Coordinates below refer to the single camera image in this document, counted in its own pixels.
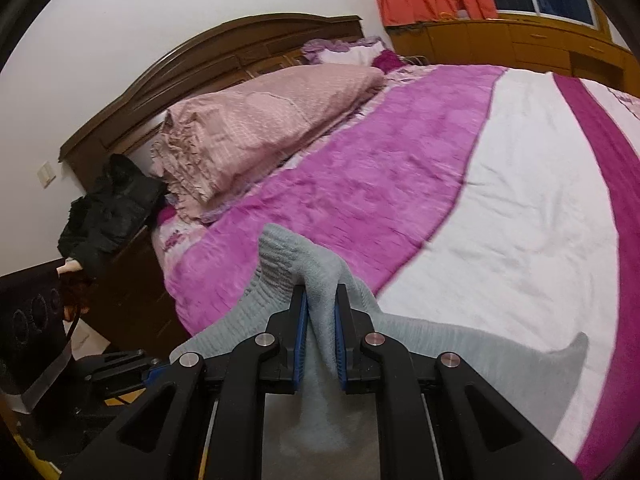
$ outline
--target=black gripper frame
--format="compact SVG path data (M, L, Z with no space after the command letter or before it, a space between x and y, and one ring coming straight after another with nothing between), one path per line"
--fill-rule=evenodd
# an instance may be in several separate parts
M350 307L344 285L338 285L335 301L343 389L376 394L382 480L582 478L459 355L431 358L386 335L366 338L375 332L371 319Z
M335 313L343 389L376 394L382 480L581 478L463 359L413 354L389 336L367 343L372 322L351 309L343 285ZM289 310L273 314L265 333L213 358L182 355L61 480L195 480L201 468L205 480L260 479L264 396L298 388L306 319L297 286Z

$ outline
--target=wooden headboard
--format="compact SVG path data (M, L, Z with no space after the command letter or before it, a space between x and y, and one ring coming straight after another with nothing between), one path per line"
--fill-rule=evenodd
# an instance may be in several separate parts
M305 41L361 37L358 16L264 14L223 23L156 61L60 147L60 162L89 189L111 153L131 153L157 133L170 105L301 64Z

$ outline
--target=white bedspread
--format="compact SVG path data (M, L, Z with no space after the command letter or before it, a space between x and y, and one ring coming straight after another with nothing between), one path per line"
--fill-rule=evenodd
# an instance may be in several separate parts
M467 180L380 307L542 351L585 332L585 369L554 438L575 459L615 342L617 233L593 152L551 74L509 70L498 81Z

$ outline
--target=magenta stripe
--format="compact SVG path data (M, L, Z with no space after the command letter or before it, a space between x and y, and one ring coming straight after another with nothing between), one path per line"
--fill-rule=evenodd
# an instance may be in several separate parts
M267 222L335 251L380 290L453 208L504 70L442 66L393 88L363 121L233 205L166 279L185 328L197 333L238 302Z
M579 79L554 75L596 157L618 231L620 305L616 347L591 430L576 463L599 475L640 423L640 159Z

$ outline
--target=white wall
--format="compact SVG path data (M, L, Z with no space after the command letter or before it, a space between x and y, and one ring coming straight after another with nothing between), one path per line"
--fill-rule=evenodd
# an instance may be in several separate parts
M81 195L55 164L67 138L173 47L268 12L357 14L365 34L384 34L375 0L52 0L0 73L0 275L59 257ZM42 189L46 160L58 177Z
M616 27L614 27L613 23L611 23L611 20L609 18L607 18L607 20L609 21L609 30L611 31L611 39L613 40L613 43L618 44L619 46L623 46L624 48L629 50L629 46L628 44L626 44L625 39L618 32Z

